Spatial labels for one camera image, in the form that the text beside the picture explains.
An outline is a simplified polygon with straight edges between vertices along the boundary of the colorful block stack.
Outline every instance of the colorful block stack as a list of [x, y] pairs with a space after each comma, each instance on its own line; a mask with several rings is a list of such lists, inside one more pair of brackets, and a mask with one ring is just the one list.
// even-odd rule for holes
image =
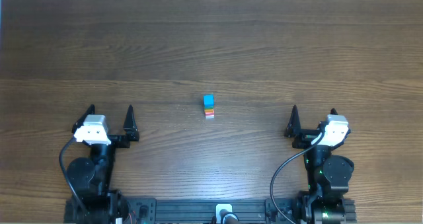
[[204, 95], [204, 113], [206, 114], [206, 119], [214, 118], [214, 96]]

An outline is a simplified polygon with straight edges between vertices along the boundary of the block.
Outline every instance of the block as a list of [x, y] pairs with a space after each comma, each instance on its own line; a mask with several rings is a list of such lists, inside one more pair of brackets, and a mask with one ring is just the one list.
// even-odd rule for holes
[[204, 95], [204, 108], [213, 108], [214, 107], [214, 96], [212, 94]]

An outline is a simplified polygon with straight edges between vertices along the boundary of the wooden table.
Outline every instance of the wooden table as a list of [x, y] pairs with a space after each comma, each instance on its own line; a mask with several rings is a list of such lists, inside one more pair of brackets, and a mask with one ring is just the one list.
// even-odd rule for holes
[[[132, 104], [141, 130], [112, 186], [162, 200], [268, 198], [298, 152], [291, 107], [305, 128], [335, 107], [359, 221], [422, 221], [423, 0], [2, 3], [0, 221], [63, 220], [58, 155], [92, 103], [112, 133]], [[278, 197], [306, 188], [300, 159], [276, 181]]]

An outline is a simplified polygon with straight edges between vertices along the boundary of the brown wooden tabletop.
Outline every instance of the brown wooden tabletop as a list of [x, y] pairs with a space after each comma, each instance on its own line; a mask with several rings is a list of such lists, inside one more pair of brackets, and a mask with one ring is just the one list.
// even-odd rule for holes
[[[112, 186], [157, 199], [268, 198], [299, 150], [282, 135], [296, 104], [315, 128], [332, 107], [352, 134], [347, 198], [358, 220], [422, 221], [423, 0], [2, 0], [0, 221], [63, 220], [58, 163], [96, 105], [139, 143]], [[215, 95], [205, 120], [204, 94]], [[68, 164], [87, 156], [71, 146]], [[307, 189], [298, 159], [277, 197]]]

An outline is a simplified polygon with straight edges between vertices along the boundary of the black cable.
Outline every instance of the black cable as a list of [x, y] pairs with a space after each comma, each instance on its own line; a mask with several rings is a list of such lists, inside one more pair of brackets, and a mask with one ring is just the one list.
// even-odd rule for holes
[[84, 215], [86, 216], [87, 214], [89, 214], [87, 208], [85, 207], [85, 205], [82, 203], [82, 201], [79, 199], [75, 189], [73, 188], [71, 181], [69, 180], [69, 177], [66, 173], [66, 169], [65, 166], [63, 165], [63, 154], [65, 153], [66, 149], [75, 141], [76, 139], [74, 137], [72, 137], [72, 139], [70, 139], [66, 145], [63, 147], [63, 149], [60, 151], [60, 155], [59, 155], [59, 163], [60, 163], [60, 168], [61, 171], [63, 172], [63, 176], [66, 179], [67, 185], [69, 185], [69, 187], [71, 188], [73, 197], [77, 200], [78, 205], [81, 207], [82, 212], [84, 213]]
[[305, 153], [307, 153], [308, 151], [310, 151], [312, 148], [316, 147], [316, 145], [318, 145], [322, 139], [323, 136], [325, 135], [325, 132], [323, 131], [320, 138], [315, 142], [314, 145], [310, 145], [308, 148], [306, 148], [304, 151], [297, 153], [296, 155], [292, 156], [291, 158], [287, 159], [281, 166], [279, 166], [279, 168], [276, 170], [276, 172], [273, 174], [272, 180], [270, 181], [270, 199], [272, 200], [273, 205], [275, 205], [276, 210], [278, 210], [279, 213], [281, 213], [282, 216], [285, 217], [285, 219], [287, 219], [290, 223], [292, 224], [297, 224], [295, 221], [292, 221], [291, 219], [289, 219], [286, 214], [278, 208], [278, 205], [276, 205], [276, 201], [275, 201], [275, 197], [273, 195], [273, 185], [275, 183], [275, 179], [277, 177], [277, 175], [279, 174], [279, 172], [291, 161], [293, 161], [295, 158], [297, 158], [300, 155], [303, 155]]

